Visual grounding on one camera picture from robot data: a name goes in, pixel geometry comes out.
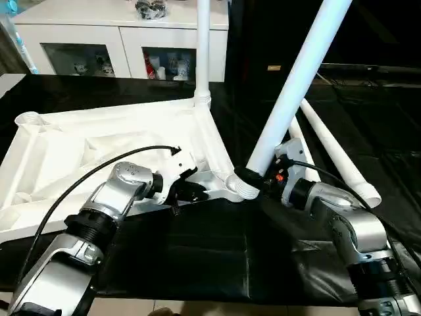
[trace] floor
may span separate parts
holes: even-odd
[[[9,302],[11,293],[0,293]],[[160,300],[123,300],[97,298],[89,316],[148,316],[150,312],[168,307],[183,316],[358,316],[356,308],[315,306],[268,306],[241,303],[181,302]]]

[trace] black cable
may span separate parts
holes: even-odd
[[[114,162],[116,162],[116,161],[118,161],[122,158],[125,158],[127,156],[133,155],[135,153],[140,153],[141,151],[147,151],[147,150],[152,150],[152,149],[169,149],[173,154],[176,153],[177,151],[179,151],[178,148],[175,148],[175,147],[172,147],[172,146],[165,146],[165,145],[148,146],[148,147],[143,147],[143,148],[138,148],[138,149],[128,151],[127,153],[123,153],[122,155],[114,157],[114,158],[100,164],[98,167],[95,167],[94,169],[92,169],[91,171],[86,173],[83,177],[81,177],[79,180],[77,180],[75,183],[73,183],[66,191],[64,191],[64,193],[50,207],[47,214],[45,214],[44,218],[42,219],[41,223],[39,224],[38,229],[37,229],[37,231],[34,235],[34,241],[32,242],[31,248],[29,249],[29,252],[26,255],[26,258],[25,258],[25,261],[24,261],[24,264],[23,264],[22,268],[20,268],[17,284],[19,284],[20,281],[22,281],[22,278],[25,275],[26,267],[28,266],[28,263],[29,263],[29,261],[31,259],[31,256],[32,256],[32,253],[34,252],[34,249],[37,246],[39,237],[41,236],[41,233],[42,233],[45,225],[47,224],[47,221],[49,220],[50,216],[53,214],[53,212],[57,208],[57,206],[59,206],[59,204],[65,199],[66,196],[69,195],[70,192],[73,191],[79,184],[81,184],[83,181],[85,181],[87,178],[89,178],[91,175],[93,175],[97,171],[101,170],[102,168],[104,168],[104,167],[106,167],[106,166],[108,166],[108,165],[110,165],[110,164],[112,164],[112,163],[114,163]]]
[[[318,172],[320,172],[321,174],[324,174],[325,176],[328,176],[329,178],[335,180],[336,182],[338,182],[346,191],[348,191],[349,193],[351,193],[360,203],[361,205],[371,214],[373,214],[373,209],[371,208],[371,206],[369,206],[369,204],[367,204],[367,202],[359,195],[357,194],[348,184],[344,183],[344,181],[342,181],[341,179],[339,179],[337,176],[335,176],[334,174],[321,169],[320,167],[317,167],[315,165],[312,165],[310,163],[304,163],[302,161],[297,161],[297,160],[291,160],[288,159],[287,163],[290,163],[291,165],[297,165],[297,166],[302,166],[302,167],[306,167],[306,168],[310,168],[310,169],[314,169]],[[393,226],[391,226],[388,222],[386,222],[385,220],[383,220],[382,218],[380,218],[379,216],[376,215],[376,217],[379,219],[379,221],[385,226],[386,231],[390,231],[395,237],[396,239],[398,239],[398,241],[402,244],[402,246],[408,251],[409,255],[412,257],[412,259],[414,260],[414,262],[416,263],[416,265],[418,266],[418,268],[421,270],[421,260],[420,258],[417,256],[417,254],[415,253],[415,251],[413,250],[412,246],[409,245],[409,243],[398,233],[397,229],[394,228]],[[404,273],[409,286],[412,288],[412,291],[414,291],[414,293],[420,298],[420,293],[418,292],[418,290],[416,289],[414,283],[412,282],[412,280],[409,278],[409,276],[406,274],[406,269],[405,266],[403,265],[403,262],[399,256],[399,254],[397,253],[395,244],[393,243],[393,240],[390,238],[389,234],[386,234],[387,236],[387,241],[389,242],[390,248],[393,252],[393,255],[395,256],[395,259],[397,261],[398,266],[400,266],[400,268],[402,269],[402,272]]]

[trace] white pipe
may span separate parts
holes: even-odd
[[[303,145],[303,151],[304,151],[306,160],[308,163],[313,165],[314,164],[313,157],[311,157],[309,147],[307,146],[307,143],[304,139],[303,132],[301,131],[300,125],[298,124],[296,117],[293,117],[291,125],[289,125],[288,132],[291,138],[299,138],[301,140],[301,144]],[[320,182],[320,176],[318,175],[318,172],[314,169],[306,168],[305,178],[308,181]]]
[[[211,106],[209,91],[210,0],[197,0],[197,47],[195,105]]]
[[[317,137],[320,139],[324,148],[328,152],[330,158],[334,162],[336,169],[341,174],[345,183],[348,184],[357,194],[359,194],[365,202],[369,204],[369,206],[376,207],[379,205],[382,201],[380,194],[373,185],[364,179],[352,160],[345,153],[326,125],[323,124],[320,117],[316,114],[306,99],[303,99],[301,102],[301,109],[316,132]]]
[[[251,154],[248,169],[262,176],[265,174],[274,156],[274,149],[285,136],[351,2],[352,0],[323,1]],[[235,187],[239,188],[244,184],[244,181],[239,181]],[[257,196],[258,193],[258,190],[254,190],[253,194],[248,196]]]

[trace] black table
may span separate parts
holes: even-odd
[[[244,165],[274,104],[211,84],[212,115],[235,165]],[[49,113],[181,99],[182,82],[26,76],[0,99],[0,155],[25,111]],[[376,214],[421,241],[421,110],[417,89],[312,86],[307,99],[382,195]],[[298,119],[315,163],[335,173],[308,122]],[[55,234],[42,237],[39,255]],[[1,245],[0,291],[14,280],[31,238]],[[420,271],[397,244],[411,275]],[[327,234],[305,214],[260,197],[218,199],[127,218],[99,277],[99,295],[280,305],[354,305],[355,294]]]

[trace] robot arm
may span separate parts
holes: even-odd
[[[304,211],[324,225],[355,287],[360,314],[421,315],[421,304],[393,256],[380,220],[362,209],[351,193],[305,180],[305,168],[288,163],[290,159],[305,160],[299,139],[278,146],[275,154],[273,171],[264,184],[250,170],[236,169],[235,173],[248,185],[260,190],[266,186],[282,204]]]
[[[134,201],[149,198],[162,204],[171,198],[172,188],[182,186],[180,181],[195,171],[193,158],[184,151],[171,156],[156,173],[133,163],[117,163],[80,212],[67,217],[66,231],[51,242],[22,279],[8,314],[86,315],[95,295],[93,277]],[[194,192],[191,199],[207,198],[204,188],[199,189],[202,192]]]

